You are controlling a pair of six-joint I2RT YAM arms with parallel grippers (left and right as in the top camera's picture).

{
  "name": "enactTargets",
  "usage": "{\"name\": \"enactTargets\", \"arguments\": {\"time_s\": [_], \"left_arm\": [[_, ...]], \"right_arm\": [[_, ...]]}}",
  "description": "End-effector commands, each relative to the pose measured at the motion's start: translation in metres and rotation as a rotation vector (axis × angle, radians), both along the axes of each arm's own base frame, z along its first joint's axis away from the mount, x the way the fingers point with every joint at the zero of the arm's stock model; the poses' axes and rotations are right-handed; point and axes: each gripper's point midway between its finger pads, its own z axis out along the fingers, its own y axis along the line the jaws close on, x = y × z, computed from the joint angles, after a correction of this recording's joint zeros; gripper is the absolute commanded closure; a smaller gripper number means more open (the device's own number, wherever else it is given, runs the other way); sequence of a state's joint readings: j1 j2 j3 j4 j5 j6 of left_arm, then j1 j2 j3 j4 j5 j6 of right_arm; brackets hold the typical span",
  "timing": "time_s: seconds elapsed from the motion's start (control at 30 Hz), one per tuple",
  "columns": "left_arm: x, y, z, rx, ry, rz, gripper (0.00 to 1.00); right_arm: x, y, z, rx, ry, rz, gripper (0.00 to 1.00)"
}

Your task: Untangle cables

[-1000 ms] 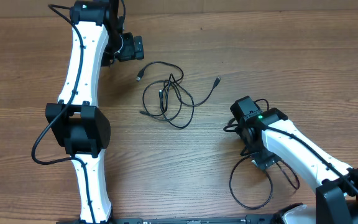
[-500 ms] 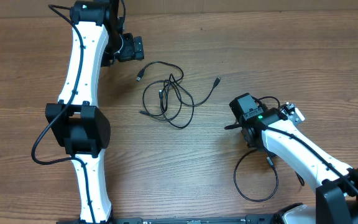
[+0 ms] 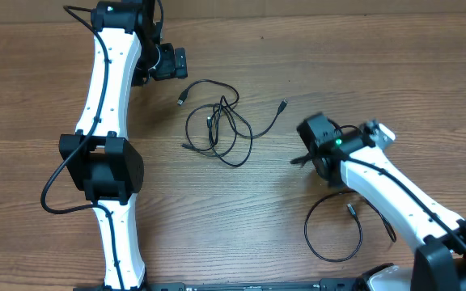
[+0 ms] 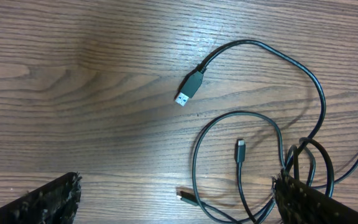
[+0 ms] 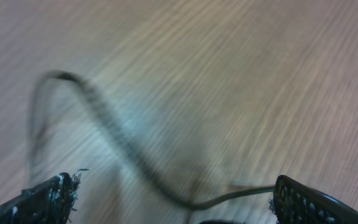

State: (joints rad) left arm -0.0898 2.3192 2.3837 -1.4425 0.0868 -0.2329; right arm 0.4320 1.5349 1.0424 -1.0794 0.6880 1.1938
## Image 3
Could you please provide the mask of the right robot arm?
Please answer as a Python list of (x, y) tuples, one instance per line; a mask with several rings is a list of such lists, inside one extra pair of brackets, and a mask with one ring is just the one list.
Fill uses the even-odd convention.
[(307, 154), (296, 162), (312, 162), (331, 187), (347, 187), (361, 195), (407, 242), (412, 268), (382, 264), (362, 275), (331, 280), (345, 290), (466, 290), (466, 220), (423, 192), (387, 158), (396, 139), (377, 120), (340, 126), (318, 113), (297, 132)]

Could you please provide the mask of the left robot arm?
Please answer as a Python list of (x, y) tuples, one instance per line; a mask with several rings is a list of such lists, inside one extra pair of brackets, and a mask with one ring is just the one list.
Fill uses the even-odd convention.
[(86, 24), (94, 37), (87, 100), (74, 133), (59, 139), (75, 187), (99, 223), (105, 276), (100, 290), (147, 290), (135, 206), (144, 178), (142, 156), (129, 141), (130, 92), (150, 80), (187, 78), (185, 51), (162, 42), (160, 1), (100, 1)]

